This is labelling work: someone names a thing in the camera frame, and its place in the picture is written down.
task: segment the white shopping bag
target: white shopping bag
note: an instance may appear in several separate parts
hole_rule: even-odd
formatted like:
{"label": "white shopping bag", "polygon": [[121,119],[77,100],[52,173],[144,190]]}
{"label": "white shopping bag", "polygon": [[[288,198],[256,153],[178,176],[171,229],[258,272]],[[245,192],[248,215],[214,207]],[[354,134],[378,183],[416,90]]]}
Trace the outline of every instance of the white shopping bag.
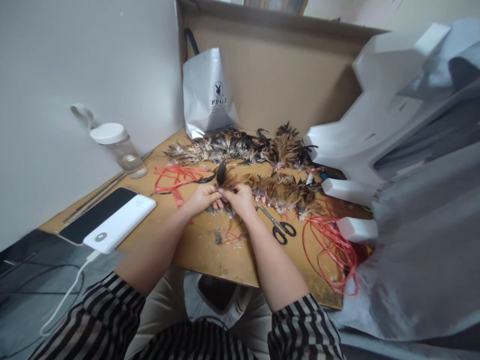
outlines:
{"label": "white shopping bag", "polygon": [[197,54],[183,64],[183,114],[186,133],[191,139],[240,126],[219,48]]}

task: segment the smartphone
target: smartphone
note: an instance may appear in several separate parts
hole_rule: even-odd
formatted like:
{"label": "smartphone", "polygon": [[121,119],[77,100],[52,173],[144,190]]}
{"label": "smartphone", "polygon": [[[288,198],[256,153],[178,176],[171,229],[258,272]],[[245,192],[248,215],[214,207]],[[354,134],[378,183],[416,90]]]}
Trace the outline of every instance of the smartphone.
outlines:
{"label": "smartphone", "polygon": [[58,235],[75,245],[82,245],[88,234],[137,195],[135,191],[119,187],[78,219],[68,224]]}

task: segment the scissors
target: scissors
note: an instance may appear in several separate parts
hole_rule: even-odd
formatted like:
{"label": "scissors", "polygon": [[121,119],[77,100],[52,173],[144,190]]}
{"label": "scissors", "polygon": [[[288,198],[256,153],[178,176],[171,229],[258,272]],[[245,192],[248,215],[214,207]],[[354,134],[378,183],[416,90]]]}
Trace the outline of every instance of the scissors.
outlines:
{"label": "scissors", "polygon": [[[297,230],[295,230],[295,228],[291,224],[285,221],[275,220],[274,217],[270,215],[267,209],[263,206],[257,206],[256,208],[257,209],[260,208],[263,211],[263,213],[271,220],[271,222],[273,223],[273,230],[272,230],[273,236],[281,245],[287,245],[288,243],[287,237],[285,236],[285,234],[282,232],[281,229],[283,229],[283,231],[285,231],[291,237],[297,236]],[[280,235],[283,241],[280,241],[277,235]]]}

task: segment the bag handle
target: bag handle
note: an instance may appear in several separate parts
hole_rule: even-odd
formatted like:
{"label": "bag handle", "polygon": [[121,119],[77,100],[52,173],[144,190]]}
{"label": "bag handle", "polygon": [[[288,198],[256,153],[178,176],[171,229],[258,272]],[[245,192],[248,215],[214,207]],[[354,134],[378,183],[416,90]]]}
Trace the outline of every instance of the bag handle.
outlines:
{"label": "bag handle", "polygon": [[[197,42],[195,41],[194,33],[192,32],[192,30],[190,30],[189,27],[186,27],[185,30],[183,31],[183,33],[185,34],[185,38],[190,40],[190,44],[191,44],[191,48],[193,49],[193,53],[195,55],[200,54],[199,47],[197,46]],[[187,54],[187,48],[185,48],[185,58],[187,58],[186,54]]]}

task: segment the person's left hand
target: person's left hand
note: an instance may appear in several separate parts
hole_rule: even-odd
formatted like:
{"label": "person's left hand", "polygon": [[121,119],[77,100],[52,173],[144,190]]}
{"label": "person's left hand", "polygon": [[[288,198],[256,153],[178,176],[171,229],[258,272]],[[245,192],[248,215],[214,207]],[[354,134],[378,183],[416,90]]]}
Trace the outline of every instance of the person's left hand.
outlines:
{"label": "person's left hand", "polygon": [[215,209],[219,207],[223,208],[224,204],[222,200],[220,200],[221,197],[222,195],[220,195],[215,186],[211,184],[200,184],[190,198],[183,204],[182,208],[187,210],[191,216],[202,212],[211,204],[213,204],[213,208]]}

